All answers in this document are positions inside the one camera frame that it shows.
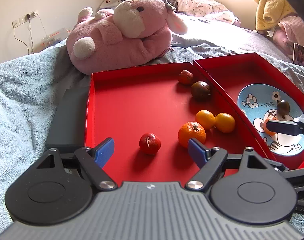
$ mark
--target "ribbed gray surface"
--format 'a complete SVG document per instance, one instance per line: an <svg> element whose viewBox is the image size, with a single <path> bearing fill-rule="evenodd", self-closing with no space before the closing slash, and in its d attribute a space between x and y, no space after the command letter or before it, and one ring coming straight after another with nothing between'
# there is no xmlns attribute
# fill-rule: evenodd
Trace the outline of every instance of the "ribbed gray surface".
<svg viewBox="0 0 304 240"><path fill-rule="evenodd" d="M118 190L98 194L75 219L51 227L15 222L0 239L299 240L303 236L287 222L268 228L233 223L202 193L186 191L177 182L125 182Z"/></svg>

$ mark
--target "pink stuffed animal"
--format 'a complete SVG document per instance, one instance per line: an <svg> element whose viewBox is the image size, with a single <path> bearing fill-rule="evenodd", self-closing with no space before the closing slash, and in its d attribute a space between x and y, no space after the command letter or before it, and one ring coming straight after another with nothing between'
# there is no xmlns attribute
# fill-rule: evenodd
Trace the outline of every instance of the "pink stuffed animal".
<svg viewBox="0 0 304 240"><path fill-rule="evenodd" d="M169 49L172 33L187 26L167 0L126 0L115 11L102 9L91 17L83 9L66 45L73 65L82 73L145 64Z"/></svg>

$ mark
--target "yellow plush garment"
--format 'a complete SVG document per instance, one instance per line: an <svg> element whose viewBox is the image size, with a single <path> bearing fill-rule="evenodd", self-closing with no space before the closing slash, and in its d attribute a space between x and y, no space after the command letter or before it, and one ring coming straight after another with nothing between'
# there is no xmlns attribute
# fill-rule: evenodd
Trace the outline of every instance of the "yellow plush garment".
<svg viewBox="0 0 304 240"><path fill-rule="evenodd" d="M287 0L254 0L257 4L256 31L268 30L276 26L290 13L296 13Z"/></svg>

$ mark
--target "red box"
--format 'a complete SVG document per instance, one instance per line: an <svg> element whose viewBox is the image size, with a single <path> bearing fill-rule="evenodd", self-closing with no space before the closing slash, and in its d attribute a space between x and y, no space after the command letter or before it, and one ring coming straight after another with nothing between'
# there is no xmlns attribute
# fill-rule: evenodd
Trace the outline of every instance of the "red box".
<svg viewBox="0 0 304 240"><path fill-rule="evenodd" d="M177 77L183 69L191 71L196 81L206 81L212 86L209 101L195 102L190 87L178 84ZM216 129L207 131L207 147L219 146L230 153L242 153L246 146L252 146L261 156L275 160L235 104L242 88L259 82L279 88L304 109L300 90L255 53L202 59L193 65L170 63L94 73L87 105L85 145L94 147L107 137L114 139L115 151L104 170L118 184L126 180L185 184L199 169L179 145L177 132L184 123L195 121L199 110L207 109L214 115L231 114L236 120L236 129L231 134ZM162 141L156 156L140 152L139 139L146 132L155 133ZM291 161L278 157L277 160L297 168L304 161L304 151L290 157Z"/></svg>

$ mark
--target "cartoon plate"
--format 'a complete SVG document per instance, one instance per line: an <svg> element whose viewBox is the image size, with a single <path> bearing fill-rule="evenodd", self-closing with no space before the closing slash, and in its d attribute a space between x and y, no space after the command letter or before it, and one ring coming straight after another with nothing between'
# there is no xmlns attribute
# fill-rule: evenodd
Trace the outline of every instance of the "cartoon plate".
<svg viewBox="0 0 304 240"><path fill-rule="evenodd" d="M281 100L288 101L290 104L288 115L277 114L276 106ZM269 116L290 122L303 114L296 102L283 91L265 84L248 85L239 93L237 105L254 125L271 152L283 156L294 156L304 150L304 135L292 136L277 133L270 136L264 132L263 122Z"/></svg>

